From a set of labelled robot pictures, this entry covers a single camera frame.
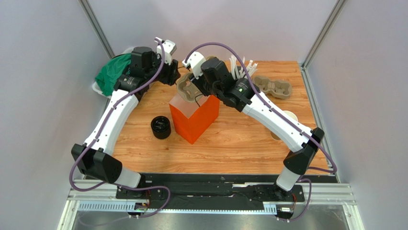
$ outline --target wooden table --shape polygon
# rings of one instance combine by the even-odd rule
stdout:
[[[297,62],[257,61],[255,75],[292,84],[287,100],[270,100],[282,110],[296,114],[299,122],[315,128],[306,89]],[[187,72],[179,69],[180,74]],[[130,114],[119,135],[114,157],[125,167],[141,173],[239,173],[279,174],[289,149],[282,141],[271,138],[270,131],[255,119],[221,103],[217,120],[193,144],[180,137],[171,124],[171,135],[156,139],[150,122],[163,115],[170,119],[169,101],[176,87],[156,82]],[[326,158],[318,152],[311,166],[327,169]],[[308,174],[325,174],[310,170]]]

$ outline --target green cloth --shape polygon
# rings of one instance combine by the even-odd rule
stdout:
[[[129,64],[130,53],[116,56],[102,67],[95,81],[105,96],[112,95],[116,80],[118,80],[123,70]]]

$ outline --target gray wall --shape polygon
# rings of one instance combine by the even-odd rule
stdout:
[[[303,61],[336,0],[89,2],[116,54],[158,36],[177,44],[176,59],[201,43],[222,42],[247,59]],[[200,52],[230,57],[220,47]]]
[[[56,229],[108,57],[75,0],[1,1],[0,37],[0,229]]]
[[[406,0],[349,0],[308,70],[368,230],[408,224],[406,9]]]

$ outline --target purple cable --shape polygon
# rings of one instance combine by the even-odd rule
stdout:
[[[129,216],[125,216],[125,217],[121,217],[121,218],[118,218],[118,219],[114,219],[114,220],[112,220],[112,221],[109,221],[109,222],[106,222],[106,223],[102,223],[102,224],[86,224],[86,223],[82,222],[81,218],[78,219],[78,222],[79,222],[80,224],[82,224],[83,226],[91,227],[91,228],[96,228],[96,227],[102,227],[102,226],[110,225],[110,224],[112,224],[112,223],[115,223],[115,222],[120,221],[120,220],[123,220],[123,219],[129,219]]]
[[[169,203],[169,201],[170,201],[170,189],[169,189],[168,187],[166,187],[166,186],[161,186],[161,185],[159,185],[159,186],[152,186],[152,187],[147,187],[147,188],[131,188],[131,187],[127,187],[127,186],[121,186],[121,185],[119,185],[119,184],[115,184],[115,185],[117,185],[117,186],[119,186],[119,187],[121,187],[121,188],[127,189],[127,190],[132,190],[132,191],[144,191],[144,190],[158,189],[158,188],[162,188],[162,189],[166,189],[166,190],[167,190],[168,195],[167,195],[166,202],[164,202],[164,204],[163,204],[160,208],[158,208],[156,211],[154,211],[154,212],[152,212],[152,213],[149,213],[149,214],[147,214],[147,215],[139,216],[139,218],[151,217],[151,216],[157,214],[157,213],[158,213],[160,210],[162,210],[162,209]]]
[[[307,198],[307,202],[306,202],[305,209],[303,209],[302,213],[300,213],[299,216],[297,216],[297,217],[295,217],[295,218],[293,218],[293,219],[290,219],[289,222],[290,222],[290,221],[295,221],[295,220],[300,219],[300,218],[306,213],[306,210],[307,210],[307,208],[309,207],[310,198],[311,198],[311,196],[312,196],[312,181],[309,180],[309,179],[307,179],[307,178],[298,180],[298,182],[305,182],[305,181],[309,182],[309,196],[308,196],[308,198]],[[279,220],[282,220],[282,221],[284,221],[284,222],[286,222],[286,223],[288,222],[288,219],[284,219],[284,218],[279,218]]]
[[[169,201],[170,201],[170,189],[169,189],[168,187],[166,187],[166,186],[152,186],[152,187],[147,187],[147,188],[131,188],[131,187],[127,187],[127,186],[122,186],[122,185],[120,185],[120,184],[115,184],[115,185],[117,185],[117,186],[119,186],[119,187],[121,187],[121,188],[125,188],[125,189],[127,189],[127,190],[132,190],[132,191],[144,191],[144,190],[158,189],[158,188],[162,188],[162,189],[166,189],[166,190],[167,190],[168,195],[167,195],[166,202],[164,202],[164,204],[163,204],[160,208],[158,208],[156,211],[154,211],[154,212],[152,212],[152,213],[149,213],[149,214],[147,214],[147,215],[138,216],[139,218],[151,217],[151,216],[157,214],[157,213],[158,213],[160,210],[162,210],[162,209],[169,203]],[[125,216],[125,217],[121,217],[121,218],[118,218],[118,219],[114,219],[114,220],[112,220],[112,221],[109,221],[109,222],[106,222],[106,223],[102,223],[102,224],[86,224],[86,223],[82,222],[80,218],[78,219],[78,222],[79,222],[80,224],[86,226],[86,227],[94,227],[94,228],[96,228],[96,227],[101,227],[101,226],[110,225],[110,224],[115,223],[115,222],[117,222],[117,221],[120,221],[120,220],[123,220],[123,219],[128,219],[128,218],[129,218],[129,216]]]
[[[72,168],[71,168],[71,171],[69,172],[69,184],[71,184],[71,187],[74,188],[75,190],[80,191],[80,192],[87,192],[87,191],[90,191],[90,190],[92,190],[92,189],[95,189],[95,188],[97,188],[97,187],[99,187],[99,186],[101,186],[102,184],[105,183],[105,182],[100,182],[99,184],[97,184],[97,185],[95,185],[95,186],[93,186],[93,187],[90,187],[90,188],[78,188],[78,187],[75,185],[74,180],[73,180],[73,175],[74,175],[75,168],[78,166],[79,161],[82,159],[82,157],[85,155],[85,153],[87,153],[88,150],[95,144],[96,140],[97,140],[97,139],[99,138],[99,136],[101,135],[101,133],[102,133],[102,131],[103,131],[103,128],[105,127],[106,123],[108,122],[108,120],[109,120],[109,118],[110,118],[112,112],[115,110],[115,108],[118,106],[118,104],[119,104],[120,102],[122,102],[125,98],[127,98],[128,96],[133,95],[133,94],[137,93],[138,91],[140,91],[141,89],[143,89],[143,88],[145,88],[146,86],[148,86],[148,85],[149,85],[150,83],[152,83],[152,82],[157,78],[157,76],[160,74],[161,69],[163,68],[163,65],[164,65],[164,55],[165,55],[165,53],[164,53],[164,47],[163,47],[163,44],[161,43],[160,40],[158,40],[157,38],[155,38],[154,40],[155,40],[156,42],[158,42],[158,44],[159,44],[160,47],[161,47],[161,56],[162,56],[162,59],[161,59],[161,63],[160,63],[159,69],[157,70],[157,72],[155,73],[155,75],[154,75],[149,81],[147,81],[145,84],[143,84],[143,85],[140,86],[139,88],[137,88],[137,89],[135,89],[135,90],[129,92],[129,93],[126,94],[125,96],[123,96],[123,97],[122,97],[121,99],[119,99],[119,100],[112,106],[112,108],[109,110],[108,114],[106,115],[105,119],[103,120],[103,122],[102,122],[102,124],[101,124],[101,127],[99,128],[99,131],[98,131],[98,132],[96,133],[96,135],[95,135],[95,139],[94,139],[94,140],[84,149],[84,151],[78,156],[77,160],[75,161],[74,165],[73,165]]]
[[[228,47],[227,45],[224,45],[224,44],[222,44],[222,43],[219,43],[219,42],[207,42],[207,43],[201,44],[201,45],[197,46],[196,48],[194,48],[194,49],[187,55],[187,57],[186,57],[186,59],[185,59],[186,62],[187,62],[188,58],[191,56],[191,54],[193,54],[193,52],[195,52],[197,49],[199,49],[199,48],[201,48],[201,47],[204,47],[204,46],[211,46],[211,45],[213,45],[213,46],[221,46],[221,47],[223,47],[223,48],[229,50],[229,51],[237,58],[237,60],[238,60],[238,62],[240,63],[241,67],[243,68],[245,74],[247,75],[247,78],[248,78],[248,80],[249,80],[248,82],[249,82],[249,84],[250,84],[252,90],[255,92],[255,94],[257,95],[257,97],[263,102],[263,104],[264,104],[265,106],[267,106],[271,111],[273,111],[276,115],[278,115],[280,118],[282,118],[284,121],[286,121],[288,124],[290,124],[290,126],[292,126],[294,129],[296,129],[299,133],[301,133],[302,135],[304,135],[305,137],[307,137],[309,140],[311,140],[320,150],[322,150],[323,154],[326,156],[326,158],[330,161],[331,165],[333,166],[333,170],[332,170],[332,171],[328,171],[328,170],[321,169],[321,168],[316,168],[316,167],[313,167],[313,169],[317,169],[317,170],[321,170],[321,171],[329,172],[329,173],[335,173],[335,172],[337,172],[337,166],[336,166],[336,164],[333,162],[333,159],[331,158],[331,156],[324,150],[324,148],[323,148],[314,138],[312,138],[312,137],[311,137],[310,135],[308,135],[306,132],[302,131],[299,127],[297,127],[295,124],[293,124],[293,123],[292,123],[289,119],[287,119],[284,115],[280,114],[277,110],[275,110],[274,108],[272,108],[272,106],[271,106],[270,104],[268,104],[268,103],[266,102],[266,100],[264,100],[264,99],[261,97],[261,95],[260,95],[260,94],[258,93],[258,91],[256,90],[255,85],[254,85],[254,84],[252,83],[252,81],[250,80],[249,73],[248,73],[247,68],[245,68],[244,62],[241,60],[241,58],[238,56],[238,54],[237,54],[234,50],[232,50],[230,47]]]

